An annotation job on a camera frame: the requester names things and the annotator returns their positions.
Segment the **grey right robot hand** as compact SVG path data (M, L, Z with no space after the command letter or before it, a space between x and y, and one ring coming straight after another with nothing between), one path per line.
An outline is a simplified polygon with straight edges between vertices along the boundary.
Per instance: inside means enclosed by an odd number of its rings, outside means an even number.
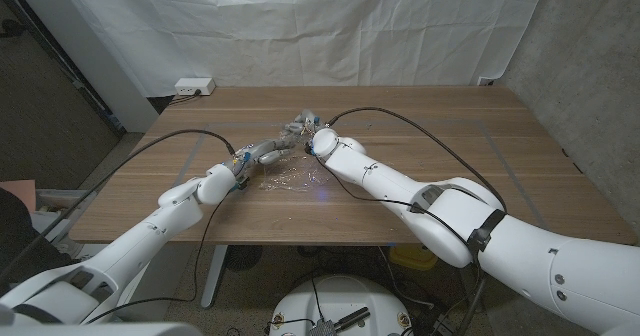
M321 118L309 109L302 110L293 121L285 124L280 132L282 138L313 137L324 124Z

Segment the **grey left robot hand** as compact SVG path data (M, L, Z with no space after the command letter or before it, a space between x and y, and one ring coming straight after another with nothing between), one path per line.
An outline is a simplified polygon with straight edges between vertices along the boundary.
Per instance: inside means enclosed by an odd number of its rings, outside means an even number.
M239 177L256 164L271 164L293 152L296 143L289 138L266 139L238 149L225 166Z

